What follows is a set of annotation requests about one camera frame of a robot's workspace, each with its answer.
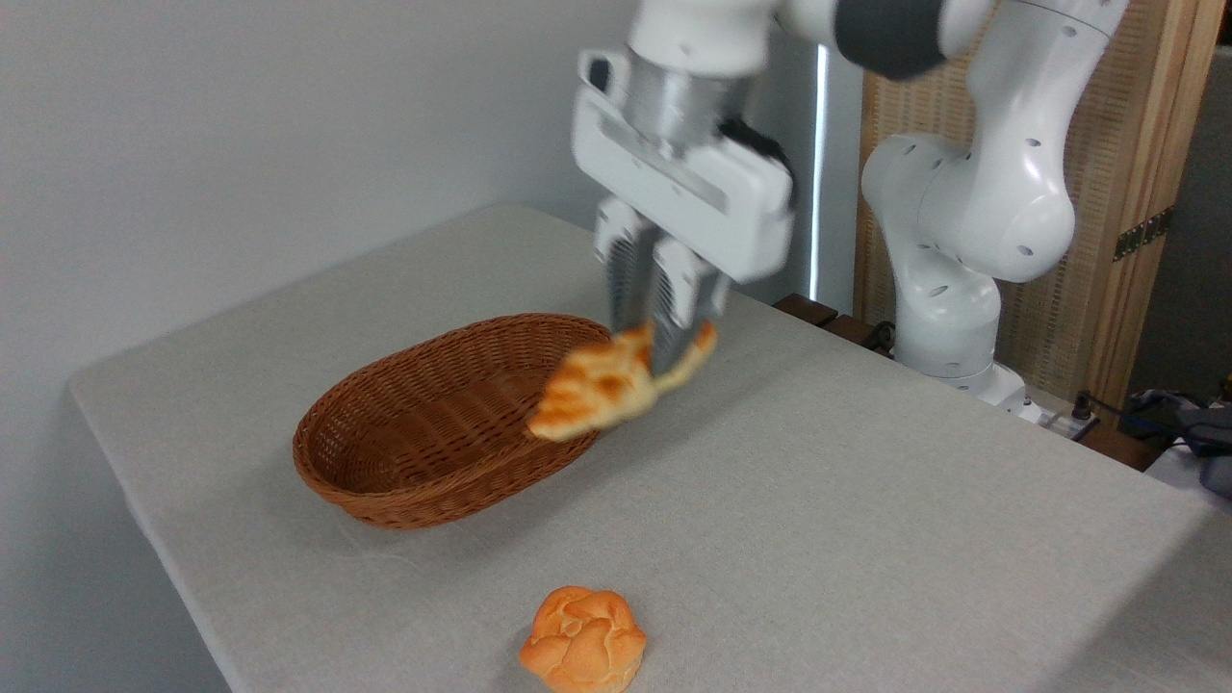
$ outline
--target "croissant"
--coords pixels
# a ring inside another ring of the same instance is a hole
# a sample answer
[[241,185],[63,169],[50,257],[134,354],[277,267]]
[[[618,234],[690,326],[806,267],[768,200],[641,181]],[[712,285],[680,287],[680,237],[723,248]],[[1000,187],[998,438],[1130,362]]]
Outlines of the croissant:
[[658,379],[650,376],[652,337],[647,323],[607,344],[585,344],[569,353],[527,422],[531,434],[563,443],[644,414],[659,395],[687,382],[706,363],[718,332],[703,323],[680,363]]

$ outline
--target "light strip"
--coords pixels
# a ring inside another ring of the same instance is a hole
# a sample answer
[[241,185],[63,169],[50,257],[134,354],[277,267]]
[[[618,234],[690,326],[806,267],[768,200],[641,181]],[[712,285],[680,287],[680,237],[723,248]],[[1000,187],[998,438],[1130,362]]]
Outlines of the light strip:
[[822,162],[825,158],[825,121],[829,113],[825,101],[827,72],[830,53],[824,46],[817,47],[817,112],[813,122],[813,218],[808,248],[808,298],[818,300],[822,263]]

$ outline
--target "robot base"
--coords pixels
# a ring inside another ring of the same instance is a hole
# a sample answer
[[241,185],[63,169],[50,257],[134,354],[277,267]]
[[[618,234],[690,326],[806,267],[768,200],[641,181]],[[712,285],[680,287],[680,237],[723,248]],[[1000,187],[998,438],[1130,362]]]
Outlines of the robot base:
[[1031,423],[1040,423],[1044,416],[1039,404],[1032,403],[1026,395],[1026,383],[1023,382],[1023,377],[998,363],[993,363],[976,375],[938,377],[936,380]]

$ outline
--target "basket rim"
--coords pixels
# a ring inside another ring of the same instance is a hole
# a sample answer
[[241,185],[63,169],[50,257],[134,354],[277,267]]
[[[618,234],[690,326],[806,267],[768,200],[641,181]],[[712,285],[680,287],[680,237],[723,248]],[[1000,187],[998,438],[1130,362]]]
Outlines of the basket rim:
[[514,313],[505,316],[495,316],[479,322],[474,322],[463,327],[455,328],[444,334],[421,342],[419,344],[411,345],[407,349],[402,349],[393,354],[388,354],[376,361],[372,361],[365,366],[356,369],[350,372],[342,380],[338,381],[334,386],[320,395],[312,407],[301,418],[298,425],[296,427],[296,433],[292,438],[292,457],[296,465],[296,470],[299,476],[303,477],[304,482],[312,487],[317,493],[325,496],[326,499],[407,499],[410,506],[419,502],[431,502],[444,494],[447,494],[457,488],[473,485],[480,481],[484,476],[493,474],[494,471],[503,469],[510,459],[516,459],[519,456],[526,455],[527,453],[537,448],[559,448],[562,453],[582,445],[582,449],[589,448],[590,444],[598,438],[599,432],[591,432],[586,435],[579,437],[574,440],[567,443],[554,443],[551,440],[542,440],[532,437],[529,432],[525,432],[522,439],[511,440],[509,445],[499,449],[495,454],[487,455],[474,464],[466,465],[451,470],[441,476],[428,478],[423,482],[415,483],[414,486],[391,488],[387,491],[351,491],[341,487],[331,481],[328,481],[317,469],[310,464],[312,455],[308,449],[308,439],[313,433],[317,432],[318,425],[324,420],[325,416],[333,409],[330,404],[338,406],[345,401],[344,395],[346,391],[352,390],[357,383],[367,380],[375,371],[386,367],[391,361],[397,361],[407,358],[411,358],[415,351],[424,350],[429,345],[432,348],[440,348],[442,345],[448,345],[456,343],[461,339],[472,338],[476,334],[482,334],[484,332],[490,332],[494,329],[500,329],[509,326],[510,323],[568,323],[574,327],[593,329],[596,337],[610,337],[610,330],[607,327],[598,323],[593,319],[584,318],[580,316],[572,316],[564,313]]

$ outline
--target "brown wicker basket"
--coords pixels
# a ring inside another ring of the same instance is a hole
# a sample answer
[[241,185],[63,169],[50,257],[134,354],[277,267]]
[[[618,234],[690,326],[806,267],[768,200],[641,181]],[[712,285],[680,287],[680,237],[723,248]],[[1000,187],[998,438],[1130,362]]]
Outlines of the brown wicker basket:
[[559,471],[596,438],[538,440],[526,419],[548,376],[599,323],[546,313],[493,318],[386,356],[329,390],[292,441],[322,498],[391,529],[452,522]]

